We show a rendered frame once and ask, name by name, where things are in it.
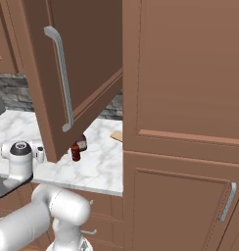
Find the brown wall cabinet door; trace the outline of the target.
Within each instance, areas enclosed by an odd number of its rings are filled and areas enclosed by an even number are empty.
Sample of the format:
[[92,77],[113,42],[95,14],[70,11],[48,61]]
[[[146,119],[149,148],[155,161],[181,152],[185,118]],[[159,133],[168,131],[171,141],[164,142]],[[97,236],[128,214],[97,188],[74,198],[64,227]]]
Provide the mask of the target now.
[[0,74],[16,74],[18,70],[0,3]]

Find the open brown cabinet door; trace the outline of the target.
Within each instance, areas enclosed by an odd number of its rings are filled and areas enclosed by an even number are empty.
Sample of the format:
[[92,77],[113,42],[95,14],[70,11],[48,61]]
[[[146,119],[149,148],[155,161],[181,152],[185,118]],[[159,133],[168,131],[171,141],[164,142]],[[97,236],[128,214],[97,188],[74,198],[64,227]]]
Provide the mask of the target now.
[[[58,162],[122,89],[121,0],[0,0],[13,44],[16,71],[24,74],[47,160]],[[56,45],[61,35],[73,126],[68,122]]]

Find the tan cutting board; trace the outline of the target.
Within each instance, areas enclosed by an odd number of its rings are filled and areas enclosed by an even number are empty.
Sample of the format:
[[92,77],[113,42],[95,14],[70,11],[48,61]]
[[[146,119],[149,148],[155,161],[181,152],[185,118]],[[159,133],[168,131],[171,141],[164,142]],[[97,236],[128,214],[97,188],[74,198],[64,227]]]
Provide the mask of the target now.
[[119,131],[119,130],[114,131],[111,134],[111,138],[114,139],[114,140],[117,140],[119,142],[122,142],[122,132]]

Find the brown and white jar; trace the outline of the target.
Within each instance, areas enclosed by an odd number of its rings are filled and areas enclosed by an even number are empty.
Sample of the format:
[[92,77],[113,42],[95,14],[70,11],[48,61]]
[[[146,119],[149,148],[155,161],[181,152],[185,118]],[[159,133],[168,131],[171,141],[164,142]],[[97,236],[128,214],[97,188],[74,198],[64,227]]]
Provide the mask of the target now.
[[80,138],[76,141],[79,151],[85,151],[87,149],[87,140],[84,134],[80,136]]

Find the narrow brown cabinet door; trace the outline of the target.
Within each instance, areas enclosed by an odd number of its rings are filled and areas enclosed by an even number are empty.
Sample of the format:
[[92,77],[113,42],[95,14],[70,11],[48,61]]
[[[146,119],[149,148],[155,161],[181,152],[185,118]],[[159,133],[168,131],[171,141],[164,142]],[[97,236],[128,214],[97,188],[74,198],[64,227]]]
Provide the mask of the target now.
[[217,251],[239,251],[239,201]]

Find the red condiment bottle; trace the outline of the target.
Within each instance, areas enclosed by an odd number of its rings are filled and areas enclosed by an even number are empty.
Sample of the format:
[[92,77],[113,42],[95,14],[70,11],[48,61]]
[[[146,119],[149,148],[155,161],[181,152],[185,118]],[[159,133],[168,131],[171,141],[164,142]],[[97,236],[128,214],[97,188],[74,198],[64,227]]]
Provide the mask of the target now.
[[72,151],[72,159],[75,162],[78,162],[80,160],[80,153],[79,153],[79,146],[76,142],[72,145],[71,151]]

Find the brown pantry lower door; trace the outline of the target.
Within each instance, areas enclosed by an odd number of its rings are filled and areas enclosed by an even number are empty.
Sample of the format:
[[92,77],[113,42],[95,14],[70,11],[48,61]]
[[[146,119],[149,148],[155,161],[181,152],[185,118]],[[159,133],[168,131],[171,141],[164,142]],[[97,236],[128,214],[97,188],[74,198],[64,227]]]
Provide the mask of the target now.
[[124,251],[217,251],[238,198],[237,164],[125,151]]

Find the brown drawer front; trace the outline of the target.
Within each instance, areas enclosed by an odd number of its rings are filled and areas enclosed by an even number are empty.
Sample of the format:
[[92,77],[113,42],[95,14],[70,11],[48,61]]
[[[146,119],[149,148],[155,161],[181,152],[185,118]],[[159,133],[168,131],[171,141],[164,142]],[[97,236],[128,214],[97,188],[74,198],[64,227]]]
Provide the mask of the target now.
[[72,192],[93,202],[91,205],[93,220],[123,222],[123,199],[121,197],[74,189]]
[[93,245],[94,251],[123,251],[123,222],[93,220],[90,218],[81,230],[93,231],[94,235],[83,234]]

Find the tall brown cabinet door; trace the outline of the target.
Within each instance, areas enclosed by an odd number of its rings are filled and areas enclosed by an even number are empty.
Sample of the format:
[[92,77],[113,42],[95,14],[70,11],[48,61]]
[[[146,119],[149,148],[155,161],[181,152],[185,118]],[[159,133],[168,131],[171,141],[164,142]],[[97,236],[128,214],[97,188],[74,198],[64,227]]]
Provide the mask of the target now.
[[239,0],[123,0],[123,147],[239,164]]

